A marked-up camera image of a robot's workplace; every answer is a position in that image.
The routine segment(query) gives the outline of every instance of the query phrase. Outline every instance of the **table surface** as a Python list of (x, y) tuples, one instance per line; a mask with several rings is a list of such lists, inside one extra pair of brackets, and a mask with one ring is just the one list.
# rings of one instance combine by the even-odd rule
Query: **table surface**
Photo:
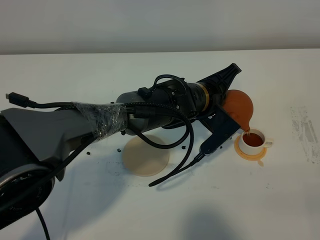
[[(240, 158), (232, 140), (189, 171), (148, 187), (183, 158), (152, 177), (131, 175), (121, 153), (132, 136), (117, 133), (90, 145), (56, 181), (40, 207), (53, 240), (318, 240), (320, 239), (320, 49), (216, 52), (48, 54), (0, 56), (0, 110), (5, 93), (39, 103), (104, 104), (172, 74), (196, 82), (231, 63), (242, 72), (230, 89), (247, 93), (250, 126), (274, 145), (264, 166)], [(194, 157), (209, 136), (194, 123)], [(184, 128), (151, 131), (166, 142)], [(0, 239), (43, 240), (35, 212), (0, 231)]]

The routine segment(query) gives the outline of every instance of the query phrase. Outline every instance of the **cup handle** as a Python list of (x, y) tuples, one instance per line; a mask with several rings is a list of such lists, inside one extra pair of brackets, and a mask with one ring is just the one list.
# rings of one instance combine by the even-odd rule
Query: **cup handle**
[(265, 143), (263, 145), (264, 148), (270, 148), (274, 144), (274, 139), (273, 138), (267, 138), (265, 140)]

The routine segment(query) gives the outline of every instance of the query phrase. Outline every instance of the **white teacup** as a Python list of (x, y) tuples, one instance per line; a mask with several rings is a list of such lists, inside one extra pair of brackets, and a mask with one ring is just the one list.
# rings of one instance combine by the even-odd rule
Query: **white teacup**
[(243, 132), (239, 139), (239, 148), (244, 154), (257, 155), (261, 153), (264, 148), (270, 148), (274, 143), (272, 138), (266, 138), (265, 135), (256, 128), (251, 128), (249, 132), (251, 134), (257, 134), (262, 139), (263, 143), (260, 146), (250, 146), (246, 144), (243, 137), (247, 133)]

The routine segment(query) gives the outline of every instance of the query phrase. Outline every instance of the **tea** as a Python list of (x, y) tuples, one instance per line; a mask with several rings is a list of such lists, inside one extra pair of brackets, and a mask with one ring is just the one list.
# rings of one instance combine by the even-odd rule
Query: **tea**
[(259, 147), (264, 143), (262, 138), (255, 133), (244, 134), (242, 138), (243, 141), (251, 147)]

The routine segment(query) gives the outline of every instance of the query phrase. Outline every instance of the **white wall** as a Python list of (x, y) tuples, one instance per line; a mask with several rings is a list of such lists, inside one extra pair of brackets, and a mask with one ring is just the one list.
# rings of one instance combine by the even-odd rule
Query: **white wall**
[(320, 0), (0, 0), (0, 54), (320, 48)]

